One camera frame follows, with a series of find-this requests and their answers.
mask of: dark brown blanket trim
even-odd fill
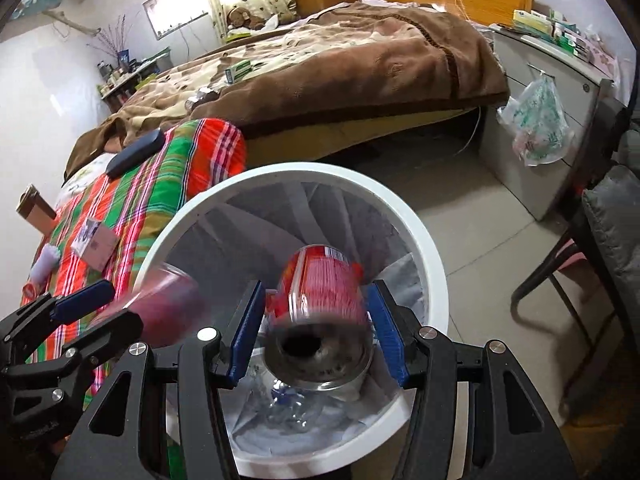
[[[251,124],[238,127],[245,139],[256,139],[271,134],[277,134],[285,130],[300,126],[313,126],[315,124],[341,123],[345,121],[357,121],[362,119],[377,119],[421,112],[441,112],[446,110],[464,110],[479,106],[503,105],[509,99],[509,93],[492,94],[462,100],[428,100],[413,103],[397,103],[389,105],[375,105],[357,108],[342,108],[340,110],[323,110],[312,114],[304,114],[295,117],[287,117],[276,121],[261,124]]]
[[[355,14],[353,12],[340,12],[340,9],[335,9],[333,12],[335,14],[339,14],[340,16],[355,16],[357,18],[362,17],[360,14]],[[458,64],[456,63],[456,57],[453,55],[453,52],[450,51],[447,47],[436,43],[428,33],[426,28],[424,28],[420,23],[414,22],[414,20],[406,18],[405,16],[401,16],[400,14],[367,14],[367,17],[373,18],[375,20],[395,18],[396,20],[408,23],[409,25],[413,25],[415,28],[417,28],[424,36],[424,39],[427,41],[427,43],[429,43],[433,48],[437,48],[438,50],[444,52],[444,55],[447,58],[449,74],[451,76],[451,94],[449,95],[449,98],[456,99],[458,97],[458,90],[460,89],[460,77],[458,76]]]

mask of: nightstand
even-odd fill
[[[489,110],[480,147],[480,158],[492,173],[537,219],[554,206],[579,167],[583,143],[589,137],[594,111],[611,91],[612,81],[596,67],[560,48],[532,36],[520,36],[492,25],[494,51],[508,78],[511,96],[519,97],[525,87],[544,71],[554,78],[564,116],[574,131],[574,140],[564,159],[535,167],[525,166],[513,151],[513,133]]]

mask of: trash can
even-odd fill
[[[248,280],[276,288],[288,259],[309,244],[336,247],[362,266],[365,283],[385,280],[396,303],[410,307],[424,325],[447,333],[446,277],[425,226],[379,182],[327,164],[292,162],[257,168],[193,198],[151,247],[136,286],[150,267],[172,264],[197,280],[213,326],[226,326]],[[377,369],[388,373],[384,366]],[[391,387],[386,404],[359,418],[355,429],[341,433],[338,442],[331,435],[322,449],[291,452],[243,447],[231,434],[233,417],[225,403],[225,398],[233,401],[232,396],[240,393],[233,390],[223,396],[221,391],[238,472],[254,478],[303,478],[355,462],[409,419],[414,392]],[[168,433],[178,440],[176,412],[170,406],[167,412]]]

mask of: plaid fabric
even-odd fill
[[[242,133],[225,121],[190,121],[165,136],[162,150],[141,166],[112,182],[106,175],[99,177],[58,211],[57,226],[42,241],[43,245],[57,246],[62,254],[60,266],[47,283],[52,296],[66,296],[104,277],[113,283],[116,298],[120,297],[133,287],[151,245],[178,209],[198,193],[244,171]],[[104,221],[120,237],[103,273],[89,268],[71,251],[71,242],[86,218]],[[60,326],[34,352],[32,361],[60,357],[63,345],[84,332],[100,310]],[[95,394],[108,372],[109,364],[96,370],[86,400]]]

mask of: can label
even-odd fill
[[[333,247],[303,247],[287,263],[278,291],[266,306],[269,327],[318,318],[366,324],[358,271]]]

